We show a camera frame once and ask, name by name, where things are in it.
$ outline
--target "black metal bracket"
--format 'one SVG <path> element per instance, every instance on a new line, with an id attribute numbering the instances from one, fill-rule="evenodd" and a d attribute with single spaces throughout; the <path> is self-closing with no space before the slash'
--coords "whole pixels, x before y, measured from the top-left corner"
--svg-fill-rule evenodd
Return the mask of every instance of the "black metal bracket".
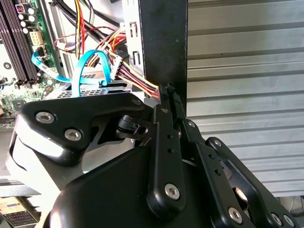
<path id="1" fill-rule="evenodd" d="M 154 108 L 148 204 L 156 216 L 169 220 L 186 206 L 179 133 L 173 129 L 171 112 Z"/>
<path id="2" fill-rule="evenodd" d="M 27 125 L 42 136 L 46 143 L 57 145 L 58 150 L 62 150 L 61 153 L 52 153 L 45 148 L 45 151 L 38 151 L 39 153 L 61 165 L 73 166 L 81 161 L 85 152 L 104 143 L 121 142 L 122 139 L 115 133 L 117 123 L 123 115 L 150 120 L 152 111 L 152 108 L 128 93 L 47 100 L 24 105 L 16 129 L 19 129 L 18 134 L 22 138 L 22 134 L 28 134 L 22 130 L 23 126 Z M 54 121 L 50 124 L 37 121 L 36 115 L 39 112 L 51 114 Z M 68 140 L 65 136 L 68 129 L 79 131 L 81 139 Z"/>

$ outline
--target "green circuit board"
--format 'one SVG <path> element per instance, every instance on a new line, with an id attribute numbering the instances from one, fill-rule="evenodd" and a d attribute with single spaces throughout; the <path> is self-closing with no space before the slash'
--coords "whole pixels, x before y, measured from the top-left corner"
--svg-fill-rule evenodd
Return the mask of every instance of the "green circuit board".
<path id="1" fill-rule="evenodd" d="M 14 0 L 14 3 L 29 3 L 32 7 L 37 9 L 37 13 L 35 15 L 37 17 L 37 21 L 32 23 L 31 28 L 41 32 L 46 51 L 46 56 L 44 58 L 47 60 L 49 67 L 57 70 L 50 40 L 48 38 L 48 33 L 38 2 L 36 0 Z M 30 35 L 24 35 L 28 38 L 29 45 L 33 46 Z M 60 86 L 60 84 L 56 83 L 56 81 L 51 79 L 48 75 L 42 74 L 39 83 L 35 83 L 30 88 L 26 87 L 26 85 L 15 88 L 14 84 L 16 81 L 14 81 L 15 76 L 13 74 L 1 75 L 0 73 L 0 80 L 4 77 L 8 79 L 6 85 L 2 88 L 0 87 L 0 129 L 14 128 L 18 111 L 25 103 L 39 101 L 55 88 Z"/>

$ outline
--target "cable bundle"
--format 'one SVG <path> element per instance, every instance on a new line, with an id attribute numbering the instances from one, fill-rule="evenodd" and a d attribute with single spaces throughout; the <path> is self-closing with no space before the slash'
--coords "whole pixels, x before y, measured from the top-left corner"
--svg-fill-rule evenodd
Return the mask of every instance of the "cable bundle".
<path id="1" fill-rule="evenodd" d="M 87 22 L 83 18 L 80 3 L 89 8 L 90 10 L 90 22 Z M 72 45 L 65 45 L 59 42 L 60 40 L 66 38 L 62 37 L 55 41 L 55 46 L 67 54 L 75 53 L 79 62 L 77 64 L 77 69 L 74 72 L 73 80 L 77 81 L 74 83 L 74 93 L 73 96 L 79 96 L 79 80 L 81 78 L 81 73 L 84 66 L 95 67 L 97 64 L 101 64 L 104 69 L 104 75 L 106 80 L 102 82 L 105 86 L 110 82 L 110 80 L 121 79 L 125 82 L 132 84 L 139 89 L 143 90 L 148 96 L 159 98 L 158 87 L 145 79 L 144 76 L 140 75 L 129 65 L 127 60 L 128 54 L 123 51 L 126 44 L 126 36 L 124 32 L 124 27 L 119 27 L 117 29 L 109 27 L 94 27 L 92 23 L 94 22 L 94 14 L 100 18 L 110 22 L 114 26 L 118 26 L 118 23 L 112 21 L 111 19 L 105 17 L 103 14 L 95 10 L 89 0 L 75 0 L 76 12 L 72 11 L 63 1 L 59 1 L 56 4 L 60 11 L 66 16 L 66 18 L 75 26 L 75 34 L 66 36 L 75 36 L 75 43 Z M 110 34 L 105 34 L 99 29 L 110 29 Z M 91 50 L 85 53 L 85 41 L 87 35 L 90 35 L 94 41 L 98 43 L 95 50 Z M 108 72 L 108 66 L 111 66 L 112 73 Z"/>

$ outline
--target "circuit board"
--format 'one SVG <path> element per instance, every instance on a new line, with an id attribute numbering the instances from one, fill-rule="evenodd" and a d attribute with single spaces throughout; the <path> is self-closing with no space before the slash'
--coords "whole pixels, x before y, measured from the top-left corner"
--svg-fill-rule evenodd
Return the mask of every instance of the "circuit board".
<path id="1" fill-rule="evenodd" d="M 19 6 L 31 7 L 35 10 L 33 18 L 35 21 L 29 22 L 29 16 L 27 12 L 22 13 L 23 16 L 19 17 L 20 22 L 24 21 L 25 25 L 30 24 L 30 27 L 25 27 L 31 31 L 37 31 L 41 34 L 42 40 L 40 44 L 44 50 L 43 61 L 47 63 L 50 68 L 53 68 L 55 71 L 57 66 L 55 64 L 54 55 L 52 53 L 50 40 L 48 38 L 48 33 L 46 26 L 41 15 L 39 5 L 36 0 L 14 0 L 13 1 L 16 7 L 16 16 L 20 16 Z M 35 51 L 34 48 L 37 44 L 31 37 L 30 33 L 24 33 L 24 36 L 27 37 L 28 44 Z M 5 86 L 1 86 L 0 83 L 0 129 L 14 128 L 15 120 L 18 114 L 18 111 L 21 107 L 28 102 L 39 101 L 51 93 L 55 88 L 59 87 L 60 84 L 56 83 L 54 79 L 51 79 L 48 75 L 43 72 L 37 72 L 39 78 L 34 83 L 23 83 L 20 84 L 16 77 L 16 72 L 11 67 L 11 63 L 7 60 L 8 57 L 3 54 L 3 57 L 0 56 L 0 63 L 4 65 L 4 69 L 0 71 L 0 80 L 5 79 Z"/>

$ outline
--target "gray metal panel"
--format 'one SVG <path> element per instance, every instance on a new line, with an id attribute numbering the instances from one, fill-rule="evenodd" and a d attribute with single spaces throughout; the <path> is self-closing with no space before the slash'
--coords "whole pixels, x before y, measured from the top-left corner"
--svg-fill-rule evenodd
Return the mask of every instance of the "gray metal panel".
<path id="1" fill-rule="evenodd" d="M 187 115 L 278 197 L 304 195 L 304 0 L 190 0 Z"/>

